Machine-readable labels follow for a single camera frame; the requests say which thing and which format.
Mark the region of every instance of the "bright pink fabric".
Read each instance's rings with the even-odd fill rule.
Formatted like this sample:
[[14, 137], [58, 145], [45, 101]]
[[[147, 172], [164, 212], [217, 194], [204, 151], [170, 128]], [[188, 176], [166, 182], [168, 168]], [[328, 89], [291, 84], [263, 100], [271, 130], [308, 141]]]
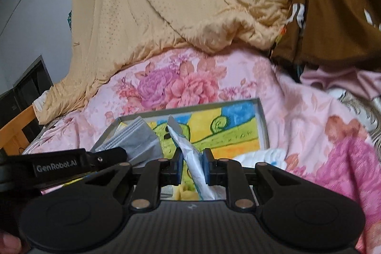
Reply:
[[295, 83], [248, 46], [215, 56], [170, 50], [123, 70], [32, 152], [89, 150], [120, 115], [250, 97], [261, 99], [271, 147], [287, 151], [287, 170], [357, 200], [366, 215], [357, 248], [381, 253], [381, 171], [367, 132], [336, 99]]
[[320, 66], [313, 70], [306, 66], [300, 81], [318, 89], [328, 90], [338, 87], [350, 91], [352, 94], [372, 100], [381, 95], [381, 73], [360, 70], [355, 67], [343, 70]]

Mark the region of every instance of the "blanket fold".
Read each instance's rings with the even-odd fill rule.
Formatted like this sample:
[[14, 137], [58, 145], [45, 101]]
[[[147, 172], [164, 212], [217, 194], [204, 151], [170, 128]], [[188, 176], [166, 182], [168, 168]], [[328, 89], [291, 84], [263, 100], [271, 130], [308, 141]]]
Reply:
[[54, 85], [40, 124], [86, 105], [125, 66], [193, 45], [213, 54], [234, 38], [268, 50], [289, 0], [73, 0], [72, 61]]

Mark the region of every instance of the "pink fabric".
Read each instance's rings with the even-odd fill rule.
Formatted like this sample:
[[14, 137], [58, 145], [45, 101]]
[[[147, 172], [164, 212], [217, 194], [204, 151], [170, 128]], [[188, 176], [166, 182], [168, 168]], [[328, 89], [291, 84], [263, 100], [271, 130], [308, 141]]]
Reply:
[[381, 95], [381, 73], [354, 67], [334, 70], [320, 66], [317, 70], [304, 68], [300, 81], [319, 89], [339, 87], [368, 100]]
[[381, 171], [364, 128], [330, 95], [295, 83], [241, 44], [215, 56], [171, 50], [119, 72], [87, 107], [44, 133], [33, 153], [89, 150], [120, 115], [250, 97], [261, 99], [271, 147], [287, 150], [288, 171], [358, 201], [366, 228], [357, 247], [381, 253], [374, 250], [381, 245]]

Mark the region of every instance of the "beige blanket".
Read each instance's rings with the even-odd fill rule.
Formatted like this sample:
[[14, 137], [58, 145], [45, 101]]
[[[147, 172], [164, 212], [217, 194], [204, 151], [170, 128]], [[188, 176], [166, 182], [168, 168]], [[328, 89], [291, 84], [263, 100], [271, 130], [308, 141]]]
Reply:
[[73, 0], [72, 61], [54, 85], [40, 124], [83, 107], [122, 67], [165, 49], [193, 45], [207, 53], [234, 38], [269, 49], [289, 0]]

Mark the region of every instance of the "folded mask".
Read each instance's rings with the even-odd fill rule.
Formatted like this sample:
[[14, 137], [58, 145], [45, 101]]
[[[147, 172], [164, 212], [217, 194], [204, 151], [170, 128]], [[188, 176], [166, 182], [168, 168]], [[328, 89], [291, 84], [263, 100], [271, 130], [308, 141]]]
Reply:
[[159, 137], [142, 117], [136, 118], [110, 140], [96, 148], [95, 152], [116, 147], [126, 151], [127, 160], [134, 167], [143, 167], [147, 162], [164, 156]]

